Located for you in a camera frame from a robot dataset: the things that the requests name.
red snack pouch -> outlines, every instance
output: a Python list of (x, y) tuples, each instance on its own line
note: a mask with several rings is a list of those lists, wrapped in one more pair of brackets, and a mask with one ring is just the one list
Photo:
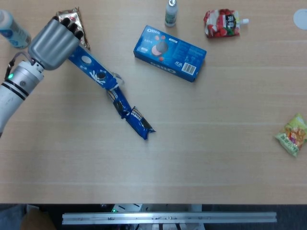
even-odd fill
[(240, 21), (238, 11), (229, 9), (207, 11), (203, 20), (207, 37), (240, 35), (240, 25), (249, 23), (248, 19)]

metal rail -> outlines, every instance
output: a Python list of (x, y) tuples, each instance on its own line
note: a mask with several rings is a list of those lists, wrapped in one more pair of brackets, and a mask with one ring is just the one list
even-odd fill
[(277, 222), (276, 212), (65, 213), (62, 217), (63, 225)]

black cable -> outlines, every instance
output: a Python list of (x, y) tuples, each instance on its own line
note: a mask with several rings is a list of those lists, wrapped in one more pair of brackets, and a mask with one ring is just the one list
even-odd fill
[(24, 55), (28, 59), (28, 61), (31, 63), (31, 65), (34, 65), (35, 61), (31, 58), (31, 56), (25, 51), (20, 51), (20, 52), (16, 53), (15, 56), (13, 57), (13, 59), (9, 62), (9, 65), (6, 68), (5, 78), (7, 78), (9, 76), (11, 69), (15, 64), (16, 58), (21, 54)]

bottle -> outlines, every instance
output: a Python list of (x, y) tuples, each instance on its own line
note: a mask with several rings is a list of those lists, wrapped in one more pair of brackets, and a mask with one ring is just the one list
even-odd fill
[(0, 34), (18, 49), (26, 48), (31, 42), (30, 34), (23, 29), (8, 11), (0, 9)]
[(174, 26), (176, 24), (178, 5), (176, 0), (168, 0), (165, 10), (165, 25)]

blue box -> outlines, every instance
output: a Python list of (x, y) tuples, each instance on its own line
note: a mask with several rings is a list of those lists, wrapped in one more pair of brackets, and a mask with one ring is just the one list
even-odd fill
[(136, 58), (193, 82), (207, 51), (147, 25), (133, 53)]

